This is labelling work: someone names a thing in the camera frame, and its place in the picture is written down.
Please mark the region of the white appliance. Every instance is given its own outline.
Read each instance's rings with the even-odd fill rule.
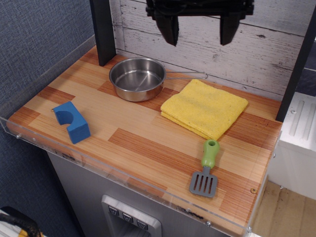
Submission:
[[[269,181],[316,199],[316,97],[296,92],[285,117]]]

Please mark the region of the spatula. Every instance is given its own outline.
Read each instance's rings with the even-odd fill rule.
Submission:
[[[215,165],[215,157],[219,151],[219,143],[215,140],[204,142],[204,155],[201,161],[203,172],[196,171],[192,175],[190,192],[212,198],[215,196],[217,177],[210,174]]]

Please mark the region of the white wooden wall panel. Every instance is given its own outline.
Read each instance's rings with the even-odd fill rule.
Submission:
[[[315,3],[256,1],[258,15],[247,16],[247,24],[241,21],[233,42],[225,46],[219,43],[216,17],[179,17],[180,33],[174,47],[147,17],[144,0],[112,0],[111,10],[120,54],[151,57],[168,68],[175,65],[207,72],[211,81],[281,100],[304,39],[300,35],[305,35]]]

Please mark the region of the green spatula handle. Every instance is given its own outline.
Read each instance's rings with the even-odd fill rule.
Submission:
[[[207,140],[204,142],[204,155],[201,161],[202,167],[208,166],[211,169],[215,165],[215,157],[219,151],[219,143],[215,140]]]

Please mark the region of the button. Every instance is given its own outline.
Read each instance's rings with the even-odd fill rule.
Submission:
[[[123,213],[123,219],[129,223],[133,223],[133,217]]]
[[[109,211],[115,216],[119,215],[119,211],[116,210],[114,207],[109,206]]]
[[[143,229],[145,231],[148,230],[148,225],[146,223],[144,223],[144,222],[141,222],[140,220],[137,220],[137,225],[138,225],[139,228],[141,228],[141,229]]]

